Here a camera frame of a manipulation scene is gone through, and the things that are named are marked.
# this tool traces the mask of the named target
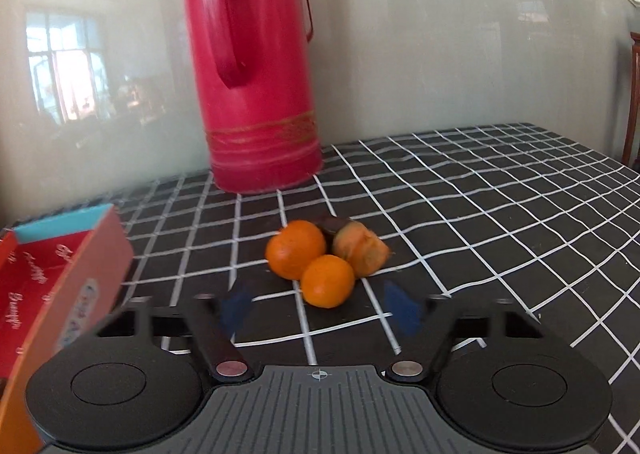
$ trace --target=wall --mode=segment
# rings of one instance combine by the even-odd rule
[[[206,166],[180,1],[0,0],[0,204],[10,216]],[[325,143],[526,120],[622,153],[628,33],[640,31],[627,0],[311,1]],[[103,19],[112,89],[146,79],[160,98],[152,123],[129,114],[43,137],[24,39],[34,6]]]

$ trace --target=table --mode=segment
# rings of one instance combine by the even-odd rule
[[[282,192],[224,193],[203,172],[101,198],[119,206],[136,253],[121,300],[152,295],[163,306],[244,286],[255,296],[235,336],[245,357],[322,365],[376,363],[399,350],[382,307],[384,280],[418,297],[510,298],[609,379],[614,403],[600,451],[640,452],[638,174],[531,124],[378,138],[323,153],[317,177]],[[327,213],[361,221],[394,251],[335,310],[304,305],[297,283],[276,277],[263,258],[286,221]],[[180,339],[158,345],[188,353]]]

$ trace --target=tangerine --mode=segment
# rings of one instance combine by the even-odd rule
[[[326,241],[320,229],[309,221],[296,220],[269,240],[264,257],[274,274],[298,280],[309,263],[325,252]]]
[[[314,259],[300,279],[303,299],[311,306],[335,308],[346,301],[356,283],[351,265],[336,256]]]

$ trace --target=red box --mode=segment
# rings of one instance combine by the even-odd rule
[[[0,452],[42,444],[24,405],[31,375],[113,307],[133,250],[112,205],[0,236]]]

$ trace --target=red thermos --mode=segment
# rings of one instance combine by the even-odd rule
[[[308,0],[185,0],[216,184],[237,193],[303,182],[322,167],[306,44]],[[310,28],[305,28],[308,8]]]

